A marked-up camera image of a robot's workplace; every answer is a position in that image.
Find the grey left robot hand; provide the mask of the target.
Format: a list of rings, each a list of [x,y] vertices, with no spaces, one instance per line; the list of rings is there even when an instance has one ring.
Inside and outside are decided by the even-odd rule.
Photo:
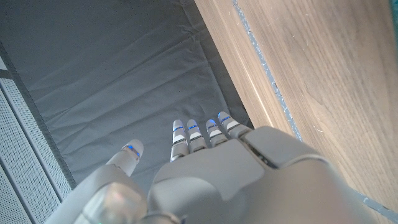
[[[220,112],[173,124],[170,162],[148,192],[132,173],[134,139],[68,195],[49,223],[374,223],[317,150],[270,126],[251,129]]]

